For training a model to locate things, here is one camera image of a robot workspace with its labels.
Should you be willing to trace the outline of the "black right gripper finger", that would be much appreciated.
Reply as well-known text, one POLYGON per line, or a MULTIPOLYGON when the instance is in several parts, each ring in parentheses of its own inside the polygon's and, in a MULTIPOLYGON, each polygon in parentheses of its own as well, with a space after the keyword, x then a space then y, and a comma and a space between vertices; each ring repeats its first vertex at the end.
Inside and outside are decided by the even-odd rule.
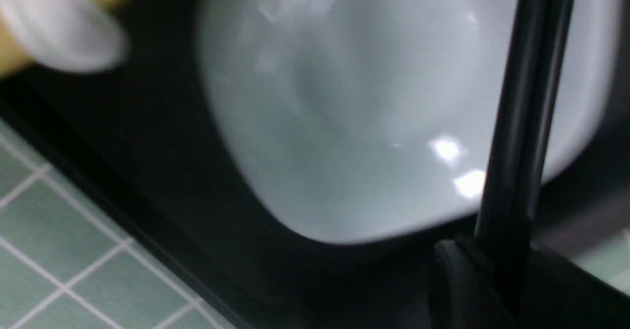
POLYGON ((627 329, 629 297, 547 248, 532 248, 502 296, 490 260, 470 239, 434 246, 428 277, 433 329, 627 329))

